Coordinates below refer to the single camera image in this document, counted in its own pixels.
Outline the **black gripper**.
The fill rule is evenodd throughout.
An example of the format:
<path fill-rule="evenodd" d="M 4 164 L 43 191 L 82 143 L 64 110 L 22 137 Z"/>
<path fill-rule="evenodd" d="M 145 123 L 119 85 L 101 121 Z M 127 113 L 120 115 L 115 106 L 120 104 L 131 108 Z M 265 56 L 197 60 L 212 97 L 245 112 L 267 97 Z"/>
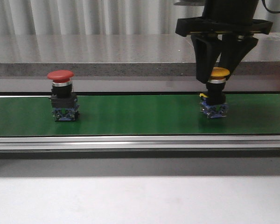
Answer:
<path fill-rule="evenodd" d="M 203 0 L 202 3 L 202 16 L 178 19 L 175 33 L 184 37 L 192 35 L 198 81 L 208 82 L 220 54 L 218 66 L 229 70 L 228 80 L 242 59 L 257 45 L 258 39 L 244 36 L 239 40 L 237 35 L 227 33 L 267 35 L 273 23 L 254 19 L 257 0 Z M 225 35 L 222 41 L 217 35 L 198 35 L 207 33 Z"/>

